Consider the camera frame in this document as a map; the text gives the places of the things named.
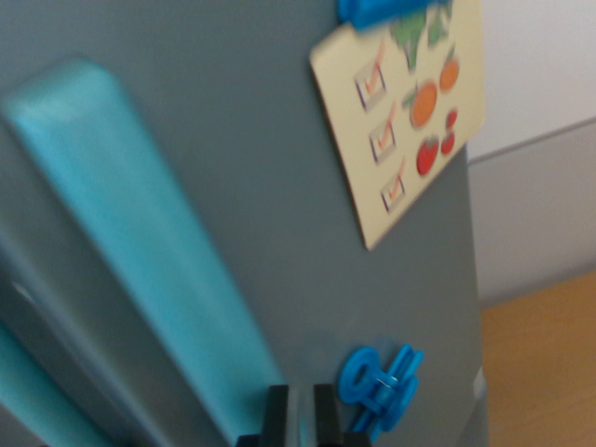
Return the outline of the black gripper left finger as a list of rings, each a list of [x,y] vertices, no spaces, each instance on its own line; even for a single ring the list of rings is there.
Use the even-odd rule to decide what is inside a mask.
[[[284,447],[286,445],[289,396],[290,388],[287,385],[269,387],[260,433],[260,446]]]

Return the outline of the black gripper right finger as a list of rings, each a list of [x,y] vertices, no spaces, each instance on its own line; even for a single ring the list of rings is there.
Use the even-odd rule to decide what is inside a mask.
[[[314,385],[314,407],[317,446],[343,446],[344,435],[341,429],[333,385]]]

